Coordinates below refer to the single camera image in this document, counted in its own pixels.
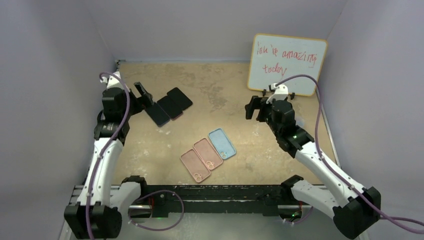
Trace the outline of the black phone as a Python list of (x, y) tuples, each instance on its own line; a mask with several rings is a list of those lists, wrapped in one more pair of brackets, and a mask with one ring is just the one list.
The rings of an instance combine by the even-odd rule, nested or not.
[(173, 89), (169, 90), (166, 94), (183, 111), (193, 105), (192, 100), (189, 99), (178, 87), (174, 87)]

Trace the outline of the light blue phone case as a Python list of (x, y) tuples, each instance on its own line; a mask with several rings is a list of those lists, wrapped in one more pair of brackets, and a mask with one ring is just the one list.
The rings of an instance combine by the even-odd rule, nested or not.
[(222, 128), (217, 128), (209, 132), (208, 138), (223, 160), (227, 160), (236, 155), (236, 148)]

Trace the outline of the pink phone case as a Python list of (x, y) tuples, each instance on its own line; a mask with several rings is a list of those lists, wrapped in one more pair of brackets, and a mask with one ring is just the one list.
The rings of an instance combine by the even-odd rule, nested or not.
[(202, 138), (193, 144), (202, 162), (209, 170), (214, 170), (223, 164), (223, 159), (207, 138)]
[(196, 183), (203, 182), (211, 175), (211, 171), (206, 167), (194, 149), (190, 149), (183, 153), (180, 156), (180, 160)]

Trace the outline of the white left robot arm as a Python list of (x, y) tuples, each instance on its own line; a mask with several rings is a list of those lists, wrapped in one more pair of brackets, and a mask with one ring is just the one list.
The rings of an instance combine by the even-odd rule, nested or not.
[(64, 211), (65, 221), (79, 240), (117, 238), (131, 202), (142, 205), (149, 199), (145, 179), (135, 175), (125, 178), (111, 193), (113, 174), (130, 130), (129, 119), (153, 105), (153, 97), (143, 85), (136, 82), (134, 86), (140, 97), (130, 91), (129, 102), (122, 87), (109, 87), (102, 93), (103, 109), (97, 115), (87, 178), (76, 202)]

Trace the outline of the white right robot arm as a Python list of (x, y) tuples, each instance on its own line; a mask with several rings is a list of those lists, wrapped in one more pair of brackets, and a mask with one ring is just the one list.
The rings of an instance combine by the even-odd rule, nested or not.
[(314, 138), (297, 125), (295, 111), (286, 99), (268, 103), (266, 97), (254, 95), (245, 105), (245, 118), (265, 122), (275, 135), (279, 147), (306, 166), (326, 186), (313, 186), (299, 176), (287, 179), (280, 196), (288, 204), (296, 200), (307, 203), (332, 219), (348, 239), (355, 239), (380, 220), (381, 194), (353, 180), (315, 144)]

